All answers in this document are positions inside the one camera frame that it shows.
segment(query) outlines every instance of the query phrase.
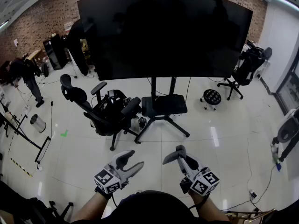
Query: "metal trash bin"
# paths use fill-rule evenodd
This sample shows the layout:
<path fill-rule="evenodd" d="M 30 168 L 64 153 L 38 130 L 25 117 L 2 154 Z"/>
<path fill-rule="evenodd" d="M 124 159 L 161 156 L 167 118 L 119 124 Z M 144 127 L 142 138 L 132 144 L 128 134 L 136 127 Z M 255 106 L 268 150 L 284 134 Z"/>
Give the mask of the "metal trash bin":
<path fill-rule="evenodd" d="M 46 122 L 44 122 L 37 114 L 33 115 L 30 120 L 30 124 L 40 133 L 46 129 Z"/>

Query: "round stool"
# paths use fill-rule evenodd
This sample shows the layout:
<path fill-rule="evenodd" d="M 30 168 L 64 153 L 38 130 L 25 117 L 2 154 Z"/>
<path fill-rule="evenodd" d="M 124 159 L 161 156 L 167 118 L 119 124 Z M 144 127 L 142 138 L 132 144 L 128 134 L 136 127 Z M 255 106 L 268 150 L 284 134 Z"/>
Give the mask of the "round stool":
<path fill-rule="evenodd" d="M 216 110 L 217 105 L 221 102 L 221 95 L 215 91 L 215 90 L 206 90 L 204 92 L 204 95 L 200 98 L 200 101 L 202 102 L 202 98 L 205 99 L 206 101 L 206 106 L 209 105 L 213 105 L 214 106 L 214 110 Z"/>

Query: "yellow black caution tape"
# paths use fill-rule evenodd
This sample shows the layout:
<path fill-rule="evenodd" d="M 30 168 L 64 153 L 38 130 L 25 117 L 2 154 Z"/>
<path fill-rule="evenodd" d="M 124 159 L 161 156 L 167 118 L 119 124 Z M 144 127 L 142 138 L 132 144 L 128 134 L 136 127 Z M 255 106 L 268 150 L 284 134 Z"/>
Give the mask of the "yellow black caution tape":
<path fill-rule="evenodd" d="M 27 172 L 24 168 L 22 168 L 15 160 L 13 160 L 12 158 L 10 158 L 10 160 L 14 162 L 18 167 L 20 167 L 25 173 L 27 173 L 29 177 L 32 177 L 32 175 L 29 172 Z"/>

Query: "white tiled floor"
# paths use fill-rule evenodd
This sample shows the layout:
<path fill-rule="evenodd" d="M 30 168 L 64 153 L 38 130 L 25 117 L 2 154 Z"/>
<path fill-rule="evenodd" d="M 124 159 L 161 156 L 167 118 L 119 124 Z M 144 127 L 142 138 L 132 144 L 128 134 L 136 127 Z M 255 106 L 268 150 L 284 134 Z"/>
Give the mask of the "white tiled floor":
<path fill-rule="evenodd" d="M 88 101 L 91 102 L 90 91 L 99 83 L 97 74 L 92 79 L 86 79 L 77 67 L 75 69 L 78 79 L 72 78 L 72 83 L 84 89 Z M 74 75 L 70 64 L 63 70 L 50 73 L 43 82 L 57 81 L 62 74 Z M 175 92 L 185 96 L 188 82 L 188 77 L 179 77 Z M 111 80 L 107 83 L 103 94 L 111 89 L 120 89 L 128 97 L 150 96 L 150 84 L 146 78 Z M 29 93 L 22 80 L 19 85 L 20 91 Z M 158 91 L 167 93 L 169 86 L 169 78 L 157 80 Z M 35 108 L 34 97 L 30 98 L 30 95 L 24 94 L 22 96 L 32 107 L 29 117 L 37 113 L 47 123 L 47 128 L 40 134 L 34 130 L 28 119 L 24 123 L 23 130 L 35 143 L 42 145 L 51 132 L 50 102 L 53 99 L 54 136 L 41 163 L 43 170 L 37 171 L 34 163 L 37 148 L 17 135 L 12 139 L 13 132 L 8 138 L 1 137 L 0 152 L 4 154 L 3 180 L 24 197 L 36 196 L 46 205 L 49 200 L 54 200 L 59 211 L 62 211 L 68 202 L 74 202 L 73 212 L 76 212 L 93 195 L 95 188 L 93 176 L 98 170 L 106 165 L 114 154 L 133 149 L 136 153 L 129 160 L 128 166 L 139 161 L 144 161 L 145 165 L 130 180 L 126 188 L 115 193 L 117 203 L 137 190 L 152 189 L 170 193 L 187 206 L 191 206 L 191 198 L 184 195 L 179 186 L 183 175 L 178 164 L 173 162 L 162 166 L 163 158 L 173 152 L 175 146 L 179 144 L 183 144 L 187 152 L 197 156 L 220 177 L 221 184 L 211 194 L 212 200 L 220 209 L 235 206 L 249 199 L 246 187 L 251 175 L 249 164 L 252 177 L 248 188 L 257 193 L 257 198 L 268 185 L 270 171 L 274 166 L 270 142 L 277 132 L 283 114 L 274 97 L 269 96 L 262 83 L 256 79 L 249 86 L 240 88 L 244 95 L 243 100 L 233 92 L 231 100 L 227 101 L 228 88 L 217 87 L 217 83 L 208 78 L 193 77 L 186 102 L 188 113 L 179 117 L 172 116 L 177 124 L 191 134 L 190 137 L 186 138 L 167 122 L 156 121 L 142 137 L 140 145 L 134 143 L 134 136 L 120 133 L 114 152 L 109 150 L 112 137 L 102 137 L 95 133 L 90 127 L 89 120 L 83 115 L 83 110 L 63 97 L 59 82 L 40 84 L 40 87 L 45 100 L 41 108 Z M 204 110 L 205 104 L 199 101 L 206 89 L 215 89 L 222 96 L 222 102 L 216 111 Z M 12 100 L 10 111 L 19 117 L 24 101 L 14 87 L 6 86 L 5 90 Z M 132 129 L 136 132 L 138 132 L 137 125 L 137 120 L 133 120 Z M 67 137 L 61 137 L 60 134 L 66 130 L 68 130 Z M 28 176 L 10 158 L 18 162 L 33 177 Z M 286 165 L 282 164 L 281 172 L 273 170 L 269 189 L 257 206 L 261 210 L 282 209 L 298 197 L 298 179 L 289 180 Z M 105 215 L 109 215 L 114 208 L 113 203 L 109 201 Z M 253 208 L 251 203 L 246 203 L 234 210 L 251 211 Z"/>

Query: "large monitor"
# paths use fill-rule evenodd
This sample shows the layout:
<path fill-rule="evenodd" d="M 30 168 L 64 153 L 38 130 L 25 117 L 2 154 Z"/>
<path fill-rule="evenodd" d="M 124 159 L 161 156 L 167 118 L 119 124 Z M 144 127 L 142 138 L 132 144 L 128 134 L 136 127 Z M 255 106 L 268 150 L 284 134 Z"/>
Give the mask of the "large monitor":
<path fill-rule="evenodd" d="M 230 77 L 252 11 L 227 0 L 80 0 L 100 80 Z"/>

